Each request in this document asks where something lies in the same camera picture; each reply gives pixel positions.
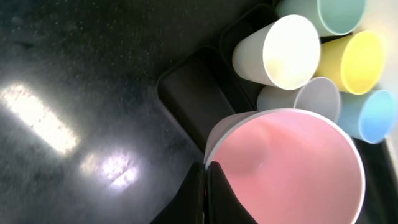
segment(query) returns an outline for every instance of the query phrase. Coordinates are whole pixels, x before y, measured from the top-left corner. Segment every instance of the light blue cup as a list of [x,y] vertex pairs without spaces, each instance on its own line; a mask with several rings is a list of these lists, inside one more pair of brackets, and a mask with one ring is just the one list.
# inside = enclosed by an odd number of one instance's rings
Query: light blue cup
[[298,14],[317,28],[320,37],[345,35],[361,21],[367,0],[281,0],[276,7],[280,17]]
[[341,93],[341,102],[338,126],[351,137],[368,143],[381,142],[396,121],[396,102],[386,90],[374,90],[364,95]]

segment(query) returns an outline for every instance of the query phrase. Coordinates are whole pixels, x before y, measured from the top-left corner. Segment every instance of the black speckled surface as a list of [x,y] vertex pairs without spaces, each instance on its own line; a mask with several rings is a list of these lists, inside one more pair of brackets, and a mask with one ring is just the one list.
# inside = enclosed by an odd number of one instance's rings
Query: black speckled surface
[[0,223],[149,223],[203,159],[156,80],[259,2],[0,0]]

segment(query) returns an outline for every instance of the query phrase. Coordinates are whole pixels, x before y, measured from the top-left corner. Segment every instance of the cup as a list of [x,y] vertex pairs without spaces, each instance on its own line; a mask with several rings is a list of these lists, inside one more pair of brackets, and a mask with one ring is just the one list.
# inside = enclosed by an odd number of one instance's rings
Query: cup
[[236,73],[244,79],[295,90],[311,79],[319,57],[314,26],[302,16],[289,15],[240,41],[232,61]]
[[330,78],[340,91],[362,95],[375,86],[383,67],[379,36],[364,31],[322,44],[315,76]]
[[309,19],[320,37],[345,35],[361,21],[366,0],[281,0],[276,7],[280,17],[298,14]]
[[394,127],[396,102],[386,90],[374,90],[361,96],[342,93],[341,101],[338,126],[354,138],[379,143]]
[[320,114],[333,122],[340,115],[340,92],[328,78],[316,77],[298,90],[265,86],[257,98],[258,110],[298,108]]
[[235,114],[211,131],[205,167],[220,163],[258,223],[352,223],[365,177],[352,139],[319,114],[293,108]]

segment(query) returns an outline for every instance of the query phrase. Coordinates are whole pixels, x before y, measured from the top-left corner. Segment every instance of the pink cup rim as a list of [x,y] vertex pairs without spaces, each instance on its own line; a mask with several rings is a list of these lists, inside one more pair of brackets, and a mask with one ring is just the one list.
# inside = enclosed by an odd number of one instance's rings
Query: pink cup rim
[[210,165],[210,163],[212,162],[212,160],[213,160],[215,154],[217,153],[218,149],[224,143],[225,139],[230,134],[232,134],[235,130],[237,130],[240,126],[246,124],[248,121],[251,121],[254,118],[258,118],[260,116],[264,116],[264,115],[271,114],[271,113],[279,113],[279,112],[285,112],[285,111],[307,114],[307,115],[316,117],[316,118],[328,123],[330,126],[335,128],[345,138],[345,140],[348,142],[350,148],[352,148],[352,150],[354,152],[354,155],[356,157],[356,160],[358,161],[358,164],[359,164],[359,171],[361,173],[361,180],[362,180],[362,184],[361,184],[361,200],[360,200],[360,202],[358,204],[358,209],[356,211],[354,219],[351,222],[351,224],[354,224],[357,221],[358,217],[359,217],[359,213],[361,212],[362,204],[364,202],[364,195],[365,195],[365,171],[364,171],[362,159],[361,159],[361,156],[359,155],[359,152],[356,149],[356,146],[355,146],[353,140],[351,139],[351,137],[349,137],[348,134],[346,134],[337,124],[335,124],[334,122],[330,121],[329,119],[327,119],[327,118],[325,118],[322,115],[319,115],[317,113],[314,113],[314,112],[311,112],[311,111],[307,111],[307,110],[297,109],[297,108],[278,108],[278,109],[267,110],[267,111],[258,111],[257,113],[253,113],[253,114],[249,115],[248,117],[246,117],[246,118],[242,119],[241,121],[239,121],[238,123],[236,123],[227,132],[225,132],[222,135],[222,137],[220,137],[220,139],[217,141],[215,146],[212,148],[212,150],[210,152],[210,155],[207,158],[207,161],[205,162],[206,170],[207,170],[208,166]]

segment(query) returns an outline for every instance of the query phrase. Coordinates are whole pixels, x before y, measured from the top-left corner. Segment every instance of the cup rim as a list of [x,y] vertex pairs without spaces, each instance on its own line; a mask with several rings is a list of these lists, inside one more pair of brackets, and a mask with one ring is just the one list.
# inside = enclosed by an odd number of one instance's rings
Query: cup rim
[[338,90],[337,86],[335,85],[335,83],[330,80],[327,77],[315,77],[313,79],[311,79],[307,84],[305,84],[303,87],[301,87],[301,89],[298,91],[298,93],[296,94],[296,97],[294,99],[294,103],[293,103],[293,108],[297,108],[297,102],[299,101],[299,98],[301,96],[301,94],[303,93],[304,89],[309,86],[309,84],[316,82],[317,80],[328,80],[333,86],[334,86],[334,94],[335,97],[338,99],[338,105],[337,105],[337,110],[336,110],[336,114],[335,117],[333,118],[333,122],[337,122],[338,118],[340,117],[340,113],[341,113],[341,96],[340,96],[340,91]]
[[253,113],[253,114],[249,115],[248,117],[242,119],[238,123],[236,123],[233,127],[231,127],[229,130],[227,130],[227,132],[225,132],[222,135],[222,137],[219,138],[219,140],[217,140],[217,143],[215,144],[214,148],[212,149],[212,151],[210,152],[210,154],[207,158],[207,161],[205,162],[205,169],[207,170],[207,168],[209,167],[210,163],[212,162],[215,154],[217,153],[218,149],[224,143],[225,139],[230,134],[232,134],[232,132],[237,130],[240,126],[246,124],[248,121],[251,121],[254,118],[258,118],[258,117],[264,116],[266,114],[278,113],[278,112],[283,112],[283,111],[292,111],[295,113],[307,114],[307,115],[316,117],[318,119],[321,119],[322,121],[325,121],[326,123],[331,125],[333,128],[335,128],[345,138],[345,140],[349,144],[352,152],[354,153],[356,160],[358,161],[359,172],[360,172],[361,180],[362,180],[362,182],[361,182],[361,199],[358,203],[356,214],[353,217],[353,220],[351,221],[351,224],[354,224],[357,221],[359,214],[361,212],[361,208],[362,208],[362,205],[364,202],[364,196],[365,196],[365,188],[366,188],[365,181],[366,181],[366,179],[365,179],[365,171],[364,171],[364,167],[363,167],[363,162],[362,162],[361,156],[359,155],[359,152],[356,149],[356,146],[355,146],[353,140],[351,139],[351,137],[349,137],[348,134],[345,133],[337,124],[335,124],[334,122],[330,121],[329,119],[327,119],[317,113],[307,111],[307,110],[297,109],[297,108],[279,108],[279,109],[273,109],[273,110],[267,110],[267,111],[258,111],[257,113]]
[[[344,71],[345,64],[347,63],[346,62],[347,60],[345,59],[347,57],[347,54],[348,54],[347,53],[347,49],[350,48],[352,43],[357,38],[361,37],[362,35],[369,35],[369,34],[371,34],[373,37],[377,38],[379,43],[380,43],[381,51],[382,51],[382,59],[381,59],[382,60],[382,65],[381,65],[380,71],[378,71],[378,73],[377,73],[377,76],[375,76],[375,78],[373,79],[373,81],[370,83],[370,85],[367,88],[364,88],[363,91],[354,91],[352,89],[351,85],[347,82],[347,79],[346,79],[347,74]],[[382,48],[382,42],[381,42],[380,37],[375,32],[370,31],[370,30],[366,30],[366,31],[362,31],[362,32],[359,32],[357,34],[352,35],[352,38],[348,41],[348,43],[347,43],[347,45],[346,45],[346,47],[344,49],[343,56],[341,58],[340,73],[341,73],[341,81],[343,83],[343,86],[346,88],[348,93],[351,93],[351,94],[354,94],[354,95],[363,95],[363,94],[367,93],[379,81],[379,79],[380,79],[380,77],[382,75],[382,72],[384,70],[385,63],[386,63],[386,56],[385,56],[384,50]]]
[[278,26],[278,24],[281,23],[281,21],[284,21],[284,20],[286,20],[286,19],[290,19],[290,18],[293,18],[293,17],[300,18],[300,19],[304,19],[303,21],[309,22],[309,24],[311,24],[312,27],[313,27],[313,31],[315,31],[315,32],[317,33],[317,36],[319,36],[319,35],[318,35],[317,28],[312,24],[312,22],[309,21],[306,17],[301,16],[301,15],[297,15],[297,14],[291,14],[291,15],[284,16],[284,17],[278,19],[277,21],[275,21],[275,22],[271,25],[271,28],[269,29],[268,33],[266,34],[266,36],[265,36],[265,38],[264,38],[264,43],[263,43],[263,45],[262,45],[262,55],[261,55],[262,65],[263,65],[263,67],[264,67],[264,71],[266,72],[266,74],[267,74],[269,80],[270,80],[277,88],[281,88],[281,89],[283,89],[283,90],[296,90],[296,89],[298,89],[298,88],[304,86],[306,83],[308,83],[308,81],[313,77],[313,74],[315,74],[315,72],[316,72],[316,70],[317,70],[317,67],[318,67],[319,61],[320,61],[320,55],[321,55],[321,47],[320,47],[321,44],[320,44],[320,40],[318,39],[318,44],[319,44],[319,57],[318,57],[318,60],[317,60],[317,62],[316,62],[316,65],[317,65],[317,66],[314,67],[313,72],[312,72],[312,75],[309,75],[308,78],[306,78],[302,83],[300,83],[299,85],[293,86],[292,88],[287,88],[286,86],[283,86],[283,85],[281,85],[280,83],[277,83],[277,82],[274,80],[274,78],[272,77],[272,75],[270,75],[269,69],[268,69],[266,63],[264,63],[264,51],[265,51],[266,44],[269,42],[268,36],[269,36],[269,34],[275,29],[275,26]]
[[378,141],[369,141],[367,138],[365,138],[364,130],[363,130],[363,121],[364,121],[364,116],[365,116],[365,112],[364,112],[365,111],[365,107],[368,105],[368,103],[369,103],[369,101],[371,99],[373,99],[374,97],[376,97],[377,95],[379,95],[381,93],[387,93],[389,95],[389,98],[392,101],[392,104],[393,104],[393,107],[394,107],[394,114],[397,113],[397,107],[396,107],[396,104],[394,102],[394,97],[389,91],[387,91],[387,90],[375,90],[374,92],[371,92],[371,94],[368,96],[368,98],[365,100],[365,103],[361,107],[361,112],[359,114],[359,125],[358,125],[359,135],[361,136],[361,139],[363,141],[367,142],[367,143],[370,143],[370,144],[377,144],[377,143],[381,142],[383,140],[384,136],[386,134],[390,133],[391,130],[394,128],[394,124],[395,124],[395,121],[396,121],[396,118],[391,121],[391,123],[389,124],[389,127],[386,129],[386,133],[383,135],[383,138],[381,138],[380,140],[378,140]]
[[361,21],[362,21],[364,15],[365,15],[365,10],[366,10],[366,8],[367,8],[367,6],[368,6],[368,1],[367,1],[367,0],[364,0],[364,6],[363,6],[364,9],[362,10],[362,13],[361,13],[360,17],[358,18],[357,23],[355,23],[355,26],[353,26],[352,29],[348,30],[347,32],[336,32],[335,30],[333,30],[333,29],[328,25],[328,23],[326,22],[326,20],[323,18],[323,14],[321,13],[322,9],[321,9],[320,1],[323,1],[323,0],[317,0],[317,10],[318,10],[319,19],[320,19],[322,25],[325,27],[325,29],[326,29],[328,32],[330,32],[332,35],[346,35],[346,34],[349,34],[349,33],[352,32],[352,31],[354,31],[355,28],[357,28],[357,26],[359,26],[359,24],[361,23]]

